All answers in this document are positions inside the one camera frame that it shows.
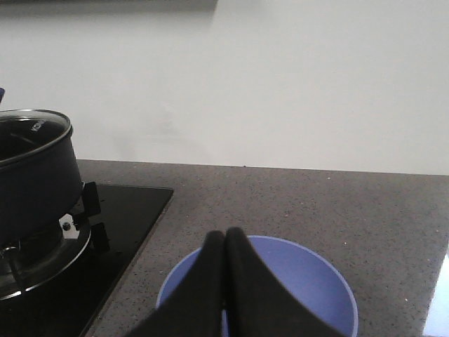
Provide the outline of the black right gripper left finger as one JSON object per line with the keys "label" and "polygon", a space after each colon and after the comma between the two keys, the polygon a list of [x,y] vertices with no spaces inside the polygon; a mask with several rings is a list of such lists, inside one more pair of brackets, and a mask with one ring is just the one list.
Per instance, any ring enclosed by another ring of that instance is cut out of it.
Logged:
{"label": "black right gripper left finger", "polygon": [[193,265],[171,295],[128,336],[220,336],[225,235],[206,235]]}

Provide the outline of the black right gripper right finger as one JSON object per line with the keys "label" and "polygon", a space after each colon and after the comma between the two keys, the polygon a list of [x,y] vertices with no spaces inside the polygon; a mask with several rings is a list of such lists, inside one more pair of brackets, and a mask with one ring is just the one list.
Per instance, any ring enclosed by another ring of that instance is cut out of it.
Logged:
{"label": "black right gripper right finger", "polygon": [[243,229],[226,231],[226,311],[230,336],[341,336],[282,285]]}

